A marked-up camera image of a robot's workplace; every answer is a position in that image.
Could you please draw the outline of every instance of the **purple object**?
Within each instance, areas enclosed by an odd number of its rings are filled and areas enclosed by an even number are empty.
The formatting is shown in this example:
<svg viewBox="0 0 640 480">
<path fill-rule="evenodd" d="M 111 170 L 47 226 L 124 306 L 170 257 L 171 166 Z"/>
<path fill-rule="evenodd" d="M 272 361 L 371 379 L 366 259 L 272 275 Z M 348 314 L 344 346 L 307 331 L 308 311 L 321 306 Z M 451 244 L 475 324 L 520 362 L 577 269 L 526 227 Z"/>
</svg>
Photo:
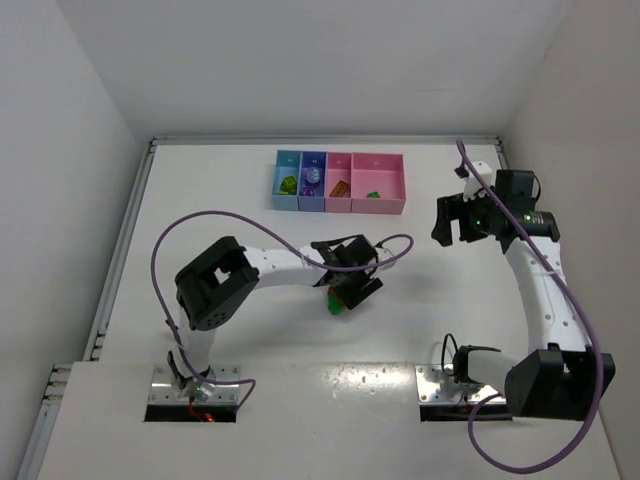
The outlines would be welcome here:
<svg viewBox="0 0 640 480">
<path fill-rule="evenodd" d="M 307 169 L 306 180 L 309 185 L 316 185 L 322 179 L 322 174 L 318 167 L 310 167 Z"/>
</svg>

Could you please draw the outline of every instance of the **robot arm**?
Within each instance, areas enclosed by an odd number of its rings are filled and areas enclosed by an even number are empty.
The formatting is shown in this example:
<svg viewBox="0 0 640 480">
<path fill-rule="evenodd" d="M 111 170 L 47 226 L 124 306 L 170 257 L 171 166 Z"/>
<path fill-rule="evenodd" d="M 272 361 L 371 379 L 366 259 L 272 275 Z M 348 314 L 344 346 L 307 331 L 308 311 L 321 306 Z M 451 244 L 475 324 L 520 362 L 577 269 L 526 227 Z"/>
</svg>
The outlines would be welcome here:
<svg viewBox="0 0 640 480">
<path fill-rule="evenodd" d="M 474 167 L 487 183 L 493 183 L 488 165 L 475 162 Z M 495 348 L 463 346 L 454 357 L 454 380 L 491 385 L 505 397 L 514 416 L 583 420 L 595 385 L 595 359 L 587 335 L 553 278 L 493 201 L 484 196 L 477 180 L 470 179 L 464 167 L 456 173 L 466 179 L 466 187 L 461 194 L 438 199 L 432 238 L 442 246 L 451 245 L 450 223 L 458 220 L 461 241 L 491 235 L 500 242 L 522 297 L 529 355 L 517 360 Z M 564 280 L 560 233 L 551 213 L 535 210 L 535 179 L 530 171 L 499 170 L 492 188 Z M 609 354 L 603 354 L 602 360 L 604 393 L 615 365 Z"/>
<path fill-rule="evenodd" d="M 379 263 L 392 255 L 373 246 L 364 235 L 314 242 L 299 249 L 305 257 L 328 267 L 357 267 Z M 393 266 L 390 263 L 380 270 Z M 281 285 L 328 287 L 330 309 L 357 307 L 382 287 L 376 269 L 334 272 L 312 265 L 286 249 L 242 247 L 223 237 L 202 252 L 176 276 L 180 305 L 179 331 L 189 362 L 203 376 L 209 373 L 209 352 L 219 327 L 228 322 L 254 289 Z M 184 390 L 192 377 L 179 355 L 169 352 L 169 366 Z"/>
</svg>

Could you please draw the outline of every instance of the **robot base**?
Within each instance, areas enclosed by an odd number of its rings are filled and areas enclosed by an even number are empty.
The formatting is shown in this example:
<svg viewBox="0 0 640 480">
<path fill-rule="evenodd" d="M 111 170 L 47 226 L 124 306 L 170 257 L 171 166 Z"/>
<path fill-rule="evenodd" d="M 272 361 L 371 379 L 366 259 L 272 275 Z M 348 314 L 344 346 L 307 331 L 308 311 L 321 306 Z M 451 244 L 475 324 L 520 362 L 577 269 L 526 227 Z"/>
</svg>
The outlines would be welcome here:
<svg viewBox="0 0 640 480">
<path fill-rule="evenodd" d="M 211 365 L 209 377 L 228 382 L 239 380 L 240 366 Z M 181 391 L 171 369 L 167 365 L 156 365 L 149 388 L 145 422 L 202 422 L 202 418 L 209 414 L 214 423 L 235 423 L 239 385 L 200 384 L 194 388 L 191 393 Z M 192 411 L 189 408 L 190 396 L 194 397 Z"/>
<path fill-rule="evenodd" d="M 480 400 L 497 392 L 488 385 L 455 383 L 440 365 L 416 365 L 420 421 L 466 421 Z M 445 365 L 452 372 L 451 365 Z M 510 420 L 504 398 L 491 400 L 480 409 L 477 420 Z"/>
</svg>

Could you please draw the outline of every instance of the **white table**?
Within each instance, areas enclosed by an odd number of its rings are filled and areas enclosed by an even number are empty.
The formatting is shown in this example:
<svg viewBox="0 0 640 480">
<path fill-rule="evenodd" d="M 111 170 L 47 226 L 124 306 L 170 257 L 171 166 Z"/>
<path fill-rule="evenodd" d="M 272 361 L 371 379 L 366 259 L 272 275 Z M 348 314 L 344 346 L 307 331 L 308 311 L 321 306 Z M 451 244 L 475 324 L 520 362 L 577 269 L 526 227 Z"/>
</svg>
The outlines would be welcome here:
<svg viewBox="0 0 640 480">
<path fill-rule="evenodd" d="M 453 142 L 442 144 L 159 145 L 99 362 L 73 368 L 40 477 L 50 479 L 511 478 L 471 447 L 464 422 L 421 423 L 413 365 L 438 362 L 441 340 L 527 349 L 518 289 L 492 240 L 442 248 L 430 238 L 436 198 L 461 191 Z M 269 203 L 275 151 L 311 149 L 404 154 L 402 216 L 281 212 Z M 470 156 L 498 168 L 493 144 Z M 214 363 L 239 363 L 258 386 L 236 424 L 144 423 L 153 363 L 171 346 L 149 281 L 160 232 L 196 210 L 260 219 L 294 244 L 364 233 L 407 232 L 409 256 L 382 273 L 384 287 L 355 311 L 328 314 L 319 289 L 255 291 L 218 332 Z M 163 245 L 161 288 L 175 304 L 175 274 L 223 235 L 275 242 L 241 222 L 202 218 Z M 399 251 L 402 248 L 390 244 Z M 578 424 L 518 419 L 478 425 L 499 459 L 528 465 L 555 453 Z M 567 460 L 536 478 L 617 478 L 599 418 Z"/>
</svg>

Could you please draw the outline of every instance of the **small toy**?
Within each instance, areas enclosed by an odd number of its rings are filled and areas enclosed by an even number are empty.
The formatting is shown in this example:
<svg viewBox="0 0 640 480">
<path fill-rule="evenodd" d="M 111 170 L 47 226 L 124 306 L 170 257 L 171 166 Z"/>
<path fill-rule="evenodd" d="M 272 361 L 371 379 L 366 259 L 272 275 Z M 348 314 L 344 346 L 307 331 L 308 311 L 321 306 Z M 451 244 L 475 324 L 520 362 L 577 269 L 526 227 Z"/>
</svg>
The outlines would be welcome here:
<svg viewBox="0 0 640 480">
<path fill-rule="evenodd" d="M 333 287 L 330 287 L 327 292 L 327 308 L 331 315 L 340 315 L 344 310 L 344 302 L 338 297 Z"/>
<path fill-rule="evenodd" d="M 280 184 L 279 195 L 295 195 L 296 190 L 298 189 L 298 181 L 296 177 L 293 175 L 289 175 L 288 177 L 284 177 L 282 179 L 282 183 Z"/>
<path fill-rule="evenodd" d="M 309 167 L 305 178 L 309 185 L 316 185 L 320 182 L 320 169 L 318 167 Z"/>
<path fill-rule="evenodd" d="M 344 197 L 348 192 L 349 192 L 349 184 L 347 182 L 343 182 L 342 180 L 340 180 L 338 184 L 335 187 L 333 187 L 333 190 L 331 190 L 331 193 L 329 194 L 329 196 Z"/>
</svg>

